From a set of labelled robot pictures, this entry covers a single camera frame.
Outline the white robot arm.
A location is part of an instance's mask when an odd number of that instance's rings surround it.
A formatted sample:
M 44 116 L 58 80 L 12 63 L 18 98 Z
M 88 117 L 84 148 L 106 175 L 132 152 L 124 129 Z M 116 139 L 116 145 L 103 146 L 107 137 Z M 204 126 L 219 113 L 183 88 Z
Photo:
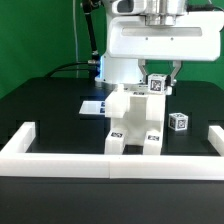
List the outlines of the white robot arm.
M 145 79 L 142 60 L 214 61 L 224 12 L 187 0 L 101 0 L 107 43 L 100 78 L 107 84 Z

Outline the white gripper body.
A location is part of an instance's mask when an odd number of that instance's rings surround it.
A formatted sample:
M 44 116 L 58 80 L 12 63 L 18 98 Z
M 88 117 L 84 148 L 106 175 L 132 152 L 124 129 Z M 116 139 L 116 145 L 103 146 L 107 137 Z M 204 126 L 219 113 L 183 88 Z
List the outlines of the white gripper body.
M 108 29 L 112 57 L 214 61 L 220 56 L 221 12 L 190 12 L 174 26 L 146 26 L 143 16 L 114 18 Z

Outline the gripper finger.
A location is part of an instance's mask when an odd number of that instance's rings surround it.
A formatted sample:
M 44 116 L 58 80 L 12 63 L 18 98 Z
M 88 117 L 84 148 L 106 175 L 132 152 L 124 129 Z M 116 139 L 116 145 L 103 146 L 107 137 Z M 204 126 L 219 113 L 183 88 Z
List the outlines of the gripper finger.
M 145 59 L 139 59 L 138 60 L 138 67 L 143 75 L 142 78 L 142 83 L 148 84 L 148 72 L 147 69 L 145 68 L 146 66 L 146 60 Z
M 173 70 L 170 75 L 167 76 L 166 81 L 167 85 L 173 87 L 176 84 L 176 76 L 180 72 L 182 68 L 182 62 L 181 61 L 174 61 L 173 64 Z

